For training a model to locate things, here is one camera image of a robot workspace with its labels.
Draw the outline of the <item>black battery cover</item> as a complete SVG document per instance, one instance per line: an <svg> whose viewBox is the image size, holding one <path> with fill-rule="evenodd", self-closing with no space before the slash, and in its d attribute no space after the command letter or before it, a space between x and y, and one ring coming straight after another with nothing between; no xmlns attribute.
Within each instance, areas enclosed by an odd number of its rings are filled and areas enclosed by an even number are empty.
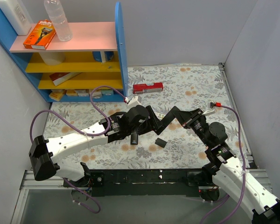
<svg viewBox="0 0 280 224"><path fill-rule="evenodd" d="M166 146L167 142L166 142L165 140L162 140L162 139L160 139L160 138L157 138L157 139L155 140L155 144L158 145L158 146L160 146L160 147L162 147L162 148L164 148L164 147Z"/></svg>

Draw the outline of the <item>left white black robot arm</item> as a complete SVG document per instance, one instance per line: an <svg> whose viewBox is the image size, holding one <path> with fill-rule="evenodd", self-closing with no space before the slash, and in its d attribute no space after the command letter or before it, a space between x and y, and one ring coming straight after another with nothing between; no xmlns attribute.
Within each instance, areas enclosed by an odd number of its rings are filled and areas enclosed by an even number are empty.
<svg viewBox="0 0 280 224"><path fill-rule="evenodd" d="M93 146L106 145L123 140L131 134L142 135L157 131L162 126L151 107L137 105L127 112L116 112L94 125L77 133L45 139L42 135L32 141L29 158L36 181L44 181L53 176L69 178L84 187L90 175L84 165L67 162L71 154Z"/></svg>

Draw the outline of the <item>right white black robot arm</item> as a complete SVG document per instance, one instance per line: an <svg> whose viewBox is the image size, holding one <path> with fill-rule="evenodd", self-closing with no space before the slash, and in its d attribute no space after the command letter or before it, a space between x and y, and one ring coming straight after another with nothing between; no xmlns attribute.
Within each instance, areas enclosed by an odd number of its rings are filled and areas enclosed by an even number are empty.
<svg viewBox="0 0 280 224"><path fill-rule="evenodd" d="M172 108L162 120L153 125L160 134L172 120L177 119L185 129L192 129L207 147L205 153L209 164L204 166L202 181L206 185L215 184L237 202L232 211L239 207L252 217L253 224L280 224L280 199L268 192L246 169L244 159L239 159L226 144L225 127L219 122L208 124L206 116L213 113L215 107L223 107L218 102L210 102L209 110L181 111Z"/></svg>

